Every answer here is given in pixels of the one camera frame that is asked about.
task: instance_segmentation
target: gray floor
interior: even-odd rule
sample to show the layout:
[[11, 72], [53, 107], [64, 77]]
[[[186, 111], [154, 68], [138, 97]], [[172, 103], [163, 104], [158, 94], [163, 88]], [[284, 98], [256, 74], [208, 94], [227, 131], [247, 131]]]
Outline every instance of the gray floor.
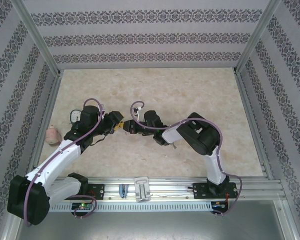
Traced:
[[240, 201], [233, 212], [94, 213], [74, 219], [50, 213], [37, 226], [21, 225], [19, 240], [281, 240], [284, 239], [272, 201]]

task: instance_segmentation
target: floor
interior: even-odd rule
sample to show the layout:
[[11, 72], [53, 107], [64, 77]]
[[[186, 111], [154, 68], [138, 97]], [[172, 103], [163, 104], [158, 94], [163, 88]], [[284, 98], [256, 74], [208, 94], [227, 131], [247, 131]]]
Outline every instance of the floor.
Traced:
[[[166, 125], [197, 112], [222, 130], [226, 172], [263, 175], [231, 68], [65, 70], [50, 124], [64, 136], [71, 128], [70, 112], [81, 110], [84, 101], [93, 97], [104, 104], [107, 113], [120, 111], [124, 121], [131, 119], [130, 105], [137, 100], [146, 104], [143, 113], [155, 110]], [[184, 140], [176, 142], [176, 147], [159, 146], [151, 136], [119, 129], [89, 147], [61, 176], [72, 172], [86, 177], [207, 175], [202, 156]], [[40, 163], [55, 149], [44, 143]]]

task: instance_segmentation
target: black mounting plate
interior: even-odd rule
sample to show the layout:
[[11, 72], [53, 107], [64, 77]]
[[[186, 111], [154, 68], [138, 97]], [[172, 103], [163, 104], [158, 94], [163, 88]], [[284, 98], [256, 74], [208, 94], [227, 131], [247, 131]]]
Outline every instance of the black mounting plate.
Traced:
[[[93, 196], [96, 200], [103, 200], [104, 197], [104, 184], [88, 184], [88, 189], [85, 195]], [[91, 200], [85, 197], [68, 197], [66, 200]]]
[[238, 189], [236, 188], [236, 184], [233, 182], [230, 182], [227, 184], [226, 188], [224, 189], [223, 193], [214, 196], [210, 191], [209, 191], [209, 186], [207, 182], [195, 182], [193, 183], [193, 195], [194, 199], [225, 199], [226, 198], [226, 193], [229, 194], [230, 199], [235, 199], [238, 195]]

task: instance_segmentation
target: marble floor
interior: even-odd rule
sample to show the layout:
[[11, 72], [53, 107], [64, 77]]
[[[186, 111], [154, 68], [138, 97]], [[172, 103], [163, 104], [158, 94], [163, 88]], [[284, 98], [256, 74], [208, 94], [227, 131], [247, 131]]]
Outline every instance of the marble floor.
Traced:
[[[231, 68], [65, 70], [50, 124], [64, 136], [71, 128], [70, 112], [81, 110], [84, 101], [93, 97], [104, 104], [107, 113], [120, 111], [124, 121], [131, 119], [130, 105], [137, 100], [146, 104], [142, 114], [155, 110], [166, 125], [197, 112], [222, 130], [225, 171], [263, 175]], [[86, 177], [207, 175], [202, 157], [184, 140], [176, 142], [176, 147], [159, 146], [151, 136], [129, 135], [119, 129], [89, 147], [61, 176], [72, 172]], [[40, 163], [55, 149], [44, 143]]]

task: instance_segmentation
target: enclosure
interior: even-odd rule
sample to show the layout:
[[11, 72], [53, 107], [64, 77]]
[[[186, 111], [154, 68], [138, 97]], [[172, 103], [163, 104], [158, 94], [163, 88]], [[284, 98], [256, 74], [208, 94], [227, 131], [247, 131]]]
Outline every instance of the enclosure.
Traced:
[[[72, 219], [63, 201], [24, 227], [6, 210], [10, 181], [52, 154], [46, 129], [64, 136], [91, 97], [124, 120], [142, 100], [167, 126], [192, 112], [217, 124], [224, 168], [243, 180], [233, 211], [215, 218], [188, 191], [207, 172], [184, 140], [160, 146], [118, 129], [56, 180], [105, 184], [96, 213]], [[150, 202], [135, 202], [137, 176], [149, 177]], [[0, 0], [0, 239], [47, 229], [50, 239], [300, 239], [300, 0]]]

